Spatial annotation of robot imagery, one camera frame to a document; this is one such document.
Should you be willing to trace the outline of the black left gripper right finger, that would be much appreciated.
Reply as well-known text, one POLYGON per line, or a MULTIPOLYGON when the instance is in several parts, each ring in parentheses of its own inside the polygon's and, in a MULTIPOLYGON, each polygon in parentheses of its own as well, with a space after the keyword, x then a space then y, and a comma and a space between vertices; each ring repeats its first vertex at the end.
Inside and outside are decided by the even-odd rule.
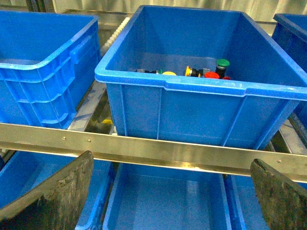
POLYGON ((250 165, 263 218, 271 230, 307 228, 307 190, 264 161, 250 165))

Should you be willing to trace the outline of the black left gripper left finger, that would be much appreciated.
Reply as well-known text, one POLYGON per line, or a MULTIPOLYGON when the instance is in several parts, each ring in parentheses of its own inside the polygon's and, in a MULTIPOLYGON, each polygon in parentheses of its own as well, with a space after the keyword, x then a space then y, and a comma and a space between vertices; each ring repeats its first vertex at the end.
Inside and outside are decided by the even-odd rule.
POLYGON ((94 157, 85 151, 0 210, 2 230, 73 230, 88 197, 94 157))

